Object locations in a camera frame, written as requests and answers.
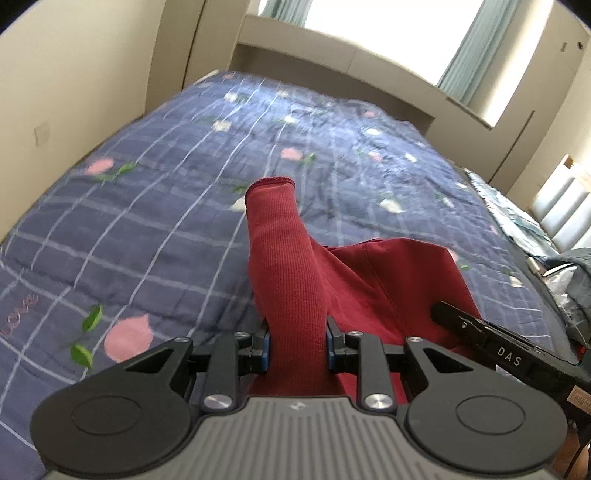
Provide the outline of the right teal curtain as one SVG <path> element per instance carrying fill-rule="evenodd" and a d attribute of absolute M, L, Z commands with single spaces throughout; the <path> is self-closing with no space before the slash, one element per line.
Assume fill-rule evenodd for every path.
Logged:
<path fill-rule="evenodd" d="M 468 106 L 496 55 L 518 8 L 516 0 L 485 0 L 438 83 L 438 88 Z"/>

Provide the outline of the red long-sleeve sweater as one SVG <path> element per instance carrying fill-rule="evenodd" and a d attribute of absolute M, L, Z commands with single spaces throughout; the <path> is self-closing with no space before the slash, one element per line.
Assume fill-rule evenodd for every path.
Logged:
<path fill-rule="evenodd" d="M 249 280 L 259 316 L 270 327 L 270 368 L 256 396 L 356 396 L 351 374 L 329 374 L 325 326 L 358 330 L 400 345 L 419 336 L 471 358 L 468 343 L 431 319 L 440 301 L 479 311 L 450 252 L 396 238 L 324 246 L 297 213 L 296 185 L 263 178 L 245 194 Z"/>

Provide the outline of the white charger block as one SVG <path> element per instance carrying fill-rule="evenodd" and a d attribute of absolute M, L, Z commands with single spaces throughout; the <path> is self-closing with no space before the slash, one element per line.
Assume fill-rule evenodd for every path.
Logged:
<path fill-rule="evenodd" d="M 543 269 L 534 257 L 528 257 L 526 261 L 530 271 L 537 277 L 543 276 Z"/>

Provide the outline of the dark grey quilted blanket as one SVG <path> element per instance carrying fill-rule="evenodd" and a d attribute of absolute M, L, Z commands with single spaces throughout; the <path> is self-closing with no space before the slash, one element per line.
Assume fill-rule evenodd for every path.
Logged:
<path fill-rule="evenodd" d="M 590 257 L 590 249 L 584 247 L 542 258 L 542 264 L 548 269 L 563 265 L 576 267 L 566 293 L 587 319 L 590 319 Z"/>

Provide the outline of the grey quilted bed cover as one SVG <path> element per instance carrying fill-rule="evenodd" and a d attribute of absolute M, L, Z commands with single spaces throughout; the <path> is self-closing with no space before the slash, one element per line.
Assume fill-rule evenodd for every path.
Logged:
<path fill-rule="evenodd" d="M 528 257 L 539 259 L 541 257 L 530 256 L 521 250 L 501 230 L 493 216 L 487 210 L 485 203 L 473 189 L 465 168 L 456 167 L 455 170 L 462 179 L 462 186 L 474 197 L 478 207 L 479 224 L 489 227 L 492 233 L 501 241 L 501 247 L 508 252 L 511 258 L 510 266 L 504 269 L 504 274 L 510 280 L 522 280 L 523 290 L 529 291 L 536 299 L 536 310 L 544 317 L 545 324 L 549 331 L 547 336 L 532 336 L 536 342 L 545 345 L 564 360 L 573 361 L 577 358 L 575 349 L 581 346 L 580 334 L 571 328 L 564 311 L 559 307 L 554 294 L 548 288 L 542 277 L 535 276 L 526 263 Z"/>

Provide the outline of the blue plaid floral quilt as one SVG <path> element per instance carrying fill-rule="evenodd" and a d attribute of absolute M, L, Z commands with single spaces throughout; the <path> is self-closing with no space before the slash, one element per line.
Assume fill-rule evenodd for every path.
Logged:
<path fill-rule="evenodd" d="M 43 467 L 29 420 L 48 395 L 144 344 L 256 325 L 245 192 L 287 176 L 312 237 L 442 245 L 489 320 L 553 350 L 549 309 L 466 177 L 378 107 L 221 72 L 107 139 L 1 246 L 1 475 Z"/>

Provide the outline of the beige window bench cabinet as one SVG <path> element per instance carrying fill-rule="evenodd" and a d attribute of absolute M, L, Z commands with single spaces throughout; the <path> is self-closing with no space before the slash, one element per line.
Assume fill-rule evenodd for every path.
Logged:
<path fill-rule="evenodd" d="M 247 14 L 232 68 L 335 98 L 375 104 L 427 134 L 446 105 L 490 131 L 473 111 L 410 70 L 351 42 L 283 21 Z"/>

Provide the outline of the teal curtain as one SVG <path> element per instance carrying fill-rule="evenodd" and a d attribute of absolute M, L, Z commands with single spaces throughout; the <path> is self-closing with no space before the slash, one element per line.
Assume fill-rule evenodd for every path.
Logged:
<path fill-rule="evenodd" d="M 267 0 L 259 7 L 259 16 L 304 27 L 311 9 L 311 0 Z"/>
<path fill-rule="evenodd" d="M 516 0 L 485 0 L 438 83 L 438 88 L 468 106 L 496 55 L 518 8 Z"/>

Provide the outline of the silver foil bag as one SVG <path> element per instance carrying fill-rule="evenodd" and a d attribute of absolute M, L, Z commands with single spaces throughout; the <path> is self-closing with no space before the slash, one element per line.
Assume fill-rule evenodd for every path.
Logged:
<path fill-rule="evenodd" d="M 552 278 L 559 307 L 568 324 L 581 336 L 590 336 L 590 276 L 574 264 L 561 268 Z"/>

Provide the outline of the light blue folded cloth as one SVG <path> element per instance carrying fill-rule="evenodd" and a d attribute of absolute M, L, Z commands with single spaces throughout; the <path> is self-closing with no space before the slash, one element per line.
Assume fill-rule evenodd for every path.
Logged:
<path fill-rule="evenodd" d="M 485 203 L 503 233 L 530 256 L 549 257 L 558 254 L 553 242 L 540 224 L 528 213 L 490 186 L 480 175 L 465 168 L 470 184 Z"/>

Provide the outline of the beige right wardrobe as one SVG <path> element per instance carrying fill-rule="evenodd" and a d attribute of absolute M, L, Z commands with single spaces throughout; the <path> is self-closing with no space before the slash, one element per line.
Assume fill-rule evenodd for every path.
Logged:
<path fill-rule="evenodd" d="M 526 1 L 470 106 L 448 100 L 426 138 L 506 193 L 559 112 L 589 40 L 557 1 Z"/>

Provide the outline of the padded grey wooden headboard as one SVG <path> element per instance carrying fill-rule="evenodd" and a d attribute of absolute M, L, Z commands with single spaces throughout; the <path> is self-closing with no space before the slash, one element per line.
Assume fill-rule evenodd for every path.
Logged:
<path fill-rule="evenodd" d="M 530 213 L 558 251 L 590 247 L 590 168 L 565 155 L 534 197 Z"/>

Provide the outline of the left teal curtain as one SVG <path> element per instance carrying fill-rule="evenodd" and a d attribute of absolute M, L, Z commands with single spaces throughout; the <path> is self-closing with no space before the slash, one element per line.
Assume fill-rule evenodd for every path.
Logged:
<path fill-rule="evenodd" d="M 311 9 L 311 0 L 267 0 L 259 7 L 259 16 L 304 27 Z"/>

